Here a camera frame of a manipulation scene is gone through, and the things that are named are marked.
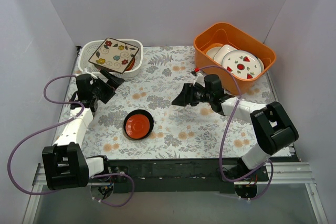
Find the white perforated plastic basket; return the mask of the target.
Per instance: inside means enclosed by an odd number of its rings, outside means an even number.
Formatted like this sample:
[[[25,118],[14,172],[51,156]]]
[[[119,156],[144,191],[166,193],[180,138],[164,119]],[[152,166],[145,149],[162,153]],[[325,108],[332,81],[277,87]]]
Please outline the white perforated plastic basket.
[[[100,73],[100,70],[97,69],[93,64],[89,63],[88,60],[104,40],[94,40],[86,43],[83,46],[81,52],[79,53],[79,59],[78,59],[78,69],[81,72],[83,73],[90,72],[98,77],[101,78],[103,77],[103,75]],[[116,72],[110,72],[110,73],[120,78],[133,78],[140,72],[140,68],[143,61],[143,45],[141,42],[134,39],[117,39],[117,40],[121,40],[122,42],[127,42],[129,44],[138,46],[140,48],[140,51],[135,56],[135,64],[130,71],[125,71],[124,73],[116,73]]]

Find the white plate with strawberries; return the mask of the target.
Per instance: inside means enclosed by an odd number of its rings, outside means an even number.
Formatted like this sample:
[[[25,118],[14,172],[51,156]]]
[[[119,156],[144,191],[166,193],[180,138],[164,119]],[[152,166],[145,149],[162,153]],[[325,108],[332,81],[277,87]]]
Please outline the white plate with strawberries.
[[[263,63],[256,56],[243,50],[229,52],[224,57],[222,66],[231,74],[244,80],[258,77],[264,70]]]

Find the white square dish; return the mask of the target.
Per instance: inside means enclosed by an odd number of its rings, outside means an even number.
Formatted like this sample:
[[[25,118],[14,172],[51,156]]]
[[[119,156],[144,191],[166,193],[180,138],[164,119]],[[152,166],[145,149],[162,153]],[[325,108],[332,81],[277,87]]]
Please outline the white square dish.
[[[217,63],[222,63],[224,57],[231,51],[235,51],[237,48],[231,46],[231,45],[223,45],[220,47],[220,49],[216,52],[215,56],[213,57],[213,60]]]

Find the aluminium frame rail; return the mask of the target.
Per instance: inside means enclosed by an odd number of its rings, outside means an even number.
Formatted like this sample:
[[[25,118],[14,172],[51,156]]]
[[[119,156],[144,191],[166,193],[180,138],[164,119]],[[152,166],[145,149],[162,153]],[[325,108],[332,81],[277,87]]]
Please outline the aluminium frame rail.
[[[308,163],[274,158],[259,174],[261,197],[240,199],[216,191],[113,193],[99,201],[98,188],[84,188],[42,195],[47,188],[39,166],[24,223],[327,223]]]

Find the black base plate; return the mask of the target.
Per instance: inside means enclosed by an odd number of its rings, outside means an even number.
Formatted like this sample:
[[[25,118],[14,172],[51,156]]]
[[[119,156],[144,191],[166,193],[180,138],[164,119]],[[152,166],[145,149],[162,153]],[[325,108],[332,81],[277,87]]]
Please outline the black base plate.
[[[194,192],[216,191],[234,194],[233,183],[222,180],[218,159],[125,159],[109,160],[112,177],[90,179],[90,183],[114,183],[116,194],[132,190],[131,182],[119,174],[129,175],[135,192]]]

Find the white round plate in bin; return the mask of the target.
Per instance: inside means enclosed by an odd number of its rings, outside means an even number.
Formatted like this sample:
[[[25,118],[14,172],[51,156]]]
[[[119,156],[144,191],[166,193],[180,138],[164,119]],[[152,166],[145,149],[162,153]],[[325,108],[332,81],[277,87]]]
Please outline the white round plate in bin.
[[[206,52],[206,55],[213,59],[215,57],[215,55],[220,51],[221,48],[222,47],[220,47],[220,46],[213,47]]]

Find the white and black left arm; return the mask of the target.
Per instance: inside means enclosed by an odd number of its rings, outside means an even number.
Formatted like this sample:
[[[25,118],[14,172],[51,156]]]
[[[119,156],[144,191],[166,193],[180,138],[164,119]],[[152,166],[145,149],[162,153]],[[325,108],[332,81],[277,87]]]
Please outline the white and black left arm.
[[[82,143],[89,124],[93,121],[98,103],[107,103],[115,95],[124,79],[101,70],[106,80],[89,73],[76,76],[77,90],[71,96],[70,122],[52,146],[42,151],[47,186],[50,190],[85,187],[90,178],[100,182],[111,178],[112,170],[104,155],[86,158]]]

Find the cream square flower plate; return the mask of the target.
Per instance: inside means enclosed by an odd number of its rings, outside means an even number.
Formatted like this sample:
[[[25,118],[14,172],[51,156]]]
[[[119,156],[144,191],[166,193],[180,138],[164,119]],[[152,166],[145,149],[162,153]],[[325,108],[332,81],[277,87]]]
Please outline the cream square flower plate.
[[[113,38],[106,38],[94,51],[88,62],[97,69],[104,69],[109,72],[124,73],[140,51],[138,46],[122,42]]]

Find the black bowl with red interior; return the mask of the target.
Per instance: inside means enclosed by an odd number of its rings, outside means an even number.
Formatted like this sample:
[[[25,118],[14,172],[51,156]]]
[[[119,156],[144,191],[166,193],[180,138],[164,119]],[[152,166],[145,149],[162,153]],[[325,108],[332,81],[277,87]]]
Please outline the black bowl with red interior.
[[[138,109],[130,112],[123,121],[125,135],[132,140],[148,137],[154,128],[154,118],[146,110]]]

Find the red plate with teal flower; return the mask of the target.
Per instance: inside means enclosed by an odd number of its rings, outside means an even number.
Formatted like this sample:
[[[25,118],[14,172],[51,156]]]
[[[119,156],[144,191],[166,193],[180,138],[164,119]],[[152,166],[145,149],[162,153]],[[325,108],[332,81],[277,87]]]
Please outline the red plate with teal flower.
[[[134,67],[134,64],[135,64],[135,57],[132,58],[130,64],[128,65],[128,67],[125,70],[130,71]]]

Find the orange plastic bin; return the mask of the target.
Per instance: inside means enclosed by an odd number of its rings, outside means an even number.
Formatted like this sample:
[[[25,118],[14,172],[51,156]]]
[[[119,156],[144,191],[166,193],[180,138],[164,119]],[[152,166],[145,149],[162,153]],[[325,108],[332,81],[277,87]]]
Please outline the orange plastic bin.
[[[195,65],[219,76],[231,94],[246,93],[275,63],[275,52],[229,23],[217,23],[194,40]]]

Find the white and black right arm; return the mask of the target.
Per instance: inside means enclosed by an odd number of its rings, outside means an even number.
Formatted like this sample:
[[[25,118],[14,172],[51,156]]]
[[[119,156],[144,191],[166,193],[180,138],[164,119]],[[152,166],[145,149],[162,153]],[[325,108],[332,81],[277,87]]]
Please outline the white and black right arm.
[[[208,103],[220,115],[250,123],[257,139],[257,143],[229,170],[223,169],[223,159],[219,158],[219,172],[223,180],[251,180],[257,174],[257,169],[271,156],[299,138],[296,127],[279,102],[260,104],[240,100],[224,91],[216,74],[206,75],[204,83],[203,86],[198,82],[184,84],[172,105],[196,106],[201,102]]]

